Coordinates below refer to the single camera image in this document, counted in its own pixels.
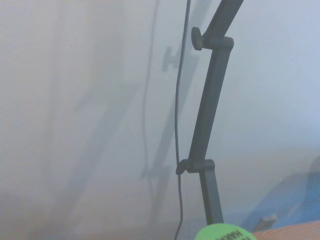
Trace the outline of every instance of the orange surface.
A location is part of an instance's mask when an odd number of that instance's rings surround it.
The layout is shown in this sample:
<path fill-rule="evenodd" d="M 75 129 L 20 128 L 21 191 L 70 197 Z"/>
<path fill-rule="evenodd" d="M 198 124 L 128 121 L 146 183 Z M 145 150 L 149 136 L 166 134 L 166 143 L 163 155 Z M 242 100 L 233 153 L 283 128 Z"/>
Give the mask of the orange surface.
<path fill-rule="evenodd" d="M 257 240 L 320 240 L 320 221 L 258 231 L 253 235 Z"/>

